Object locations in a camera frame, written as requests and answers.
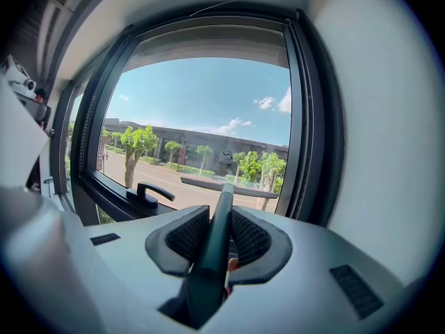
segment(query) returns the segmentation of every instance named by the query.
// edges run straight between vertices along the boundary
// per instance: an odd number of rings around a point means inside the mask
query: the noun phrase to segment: blue sky
[[[125,72],[107,118],[288,145],[289,71],[233,58],[187,58]]]

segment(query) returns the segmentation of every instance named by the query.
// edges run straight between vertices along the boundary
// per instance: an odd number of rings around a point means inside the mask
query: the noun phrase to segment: white wall
[[[310,0],[332,57],[346,149],[329,228],[408,284],[445,220],[445,92],[425,33],[401,0]]]

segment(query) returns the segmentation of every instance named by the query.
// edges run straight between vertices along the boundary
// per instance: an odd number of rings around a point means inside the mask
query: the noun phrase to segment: black window handle
[[[149,208],[156,208],[158,206],[158,200],[155,197],[145,194],[146,189],[155,191],[156,193],[161,194],[161,196],[166,197],[170,201],[175,200],[174,194],[166,191],[165,189],[162,189],[159,186],[146,182],[139,182],[137,190],[127,189],[127,198],[136,200]]]

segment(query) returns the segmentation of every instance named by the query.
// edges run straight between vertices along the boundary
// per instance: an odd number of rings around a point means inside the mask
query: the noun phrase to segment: gray building
[[[120,121],[117,118],[107,118],[104,121],[104,129],[110,132],[124,133],[127,127],[133,127],[134,129],[145,128],[144,125],[131,121]],[[289,147],[286,145],[271,145],[231,136],[206,134],[204,132],[156,126],[153,126],[153,132],[158,136],[159,141],[156,148],[148,153],[148,156],[167,162],[170,154],[165,151],[165,144],[169,141],[176,141],[182,147],[174,155],[173,161],[199,168],[202,155],[197,154],[196,149],[199,145],[208,145],[212,149],[212,153],[207,157],[204,169],[212,170],[217,175],[234,174],[236,172],[236,163],[232,160],[234,153],[245,152],[247,154],[249,151],[256,151],[258,156],[261,157],[263,151],[267,153],[275,152],[280,159],[287,160],[289,151]]]

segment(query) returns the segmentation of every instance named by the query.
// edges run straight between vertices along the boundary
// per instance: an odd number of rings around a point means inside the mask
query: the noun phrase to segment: tree
[[[281,188],[283,187],[283,177],[277,176],[275,183],[273,184],[273,193],[281,193]]]
[[[249,151],[240,161],[240,168],[243,171],[243,180],[246,182],[255,182],[258,172],[261,169],[258,163],[258,154],[256,151]]]
[[[74,123],[70,122],[68,124],[68,135],[72,135],[73,131],[74,131]]]
[[[179,149],[181,148],[181,144],[178,142],[174,142],[174,141],[169,141],[165,144],[165,151],[170,152],[170,160],[168,162],[168,168],[172,167],[172,158],[173,158],[173,154]]]
[[[244,159],[245,157],[245,153],[244,152],[238,152],[234,154],[234,161],[236,162],[236,175],[235,175],[235,184],[236,184],[236,180],[238,179],[238,175],[239,175],[239,166],[241,161]]]
[[[104,128],[102,128],[102,136],[103,137],[109,137],[111,135],[109,130],[105,130]]]
[[[128,127],[120,140],[125,145],[125,186],[133,187],[134,168],[144,151],[153,150],[158,143],[158,137],[153,134],[153,128],[148,125],[145,129],[133,130]]]
[[[204,168],[204,162],[206,160],[206,156],[211,153],[210,146],[207,145],[200,145],[196,149],[197,154],[202,154],[202,163],[201,163],[201,169],[200,169],[200,175],[202,174],[202,169]]]
[[[278,175],[282,175],[286,169],[286,162],[279,159],[275,152],[268,154],[263,152],[261,156],[261,180],[259,182],[259,190],[272,192],[275,180]],[[268,198],[259,198],[257,200],[257,209],[266,210]]]
[[[116,152],[116,147],[118,146],[118,140],[120,140],[121,135],[122,134],[120,132],[113,132],[111,134],[111,138],[114,140],[114,152]]]

